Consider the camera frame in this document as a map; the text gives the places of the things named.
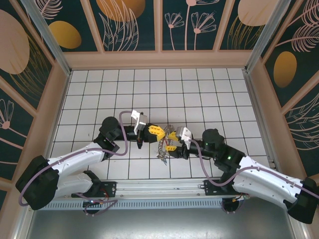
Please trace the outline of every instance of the white grid floor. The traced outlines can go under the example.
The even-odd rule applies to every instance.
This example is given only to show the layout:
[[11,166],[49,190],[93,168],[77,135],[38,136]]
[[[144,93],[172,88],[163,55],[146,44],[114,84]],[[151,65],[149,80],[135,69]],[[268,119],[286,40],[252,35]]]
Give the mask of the white grid floor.
[[[89,144],[104,118],[124,110],[144,112],[164,128],[187,126],[195,139],[216,128],[226,143],[269,166],[241,69],[145,69],[73,71],[59,120],[51,157]],[[124,124],[131,124],[129,114]],[[119,152],[124,143],[117,142]],[[127,156],[89,166],[100,179],[163,179],[204,177],[199,159],[156,158],[158,144],[130,144]],[[204,161],[210,176],[222,172]]]

